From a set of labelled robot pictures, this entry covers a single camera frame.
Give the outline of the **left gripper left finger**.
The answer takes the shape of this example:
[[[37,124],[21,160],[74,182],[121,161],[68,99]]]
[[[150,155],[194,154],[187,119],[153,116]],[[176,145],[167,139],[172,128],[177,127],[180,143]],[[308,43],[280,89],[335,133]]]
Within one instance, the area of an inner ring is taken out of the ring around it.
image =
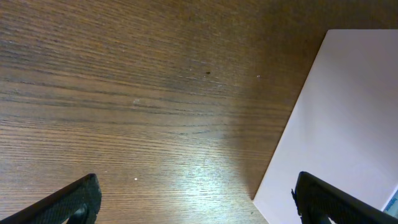
[[[5,224],[94,224],[101,206],[96,174],[88,174],[31,206],[1,220]]]

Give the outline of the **teal mouthwash bottle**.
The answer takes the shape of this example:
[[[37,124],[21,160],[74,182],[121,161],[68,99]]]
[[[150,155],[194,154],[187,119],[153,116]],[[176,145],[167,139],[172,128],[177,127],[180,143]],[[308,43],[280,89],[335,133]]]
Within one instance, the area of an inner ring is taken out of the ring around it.
[[[398,190],[391,197],[383,212],[394,218],[398,218]]]

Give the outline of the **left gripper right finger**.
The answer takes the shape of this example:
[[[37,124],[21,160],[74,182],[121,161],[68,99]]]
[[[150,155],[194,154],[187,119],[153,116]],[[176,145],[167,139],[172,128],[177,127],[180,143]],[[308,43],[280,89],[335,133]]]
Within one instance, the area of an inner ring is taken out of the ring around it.
[[[291,194],[302,224],[397,224],[397,218],[305,171]]]

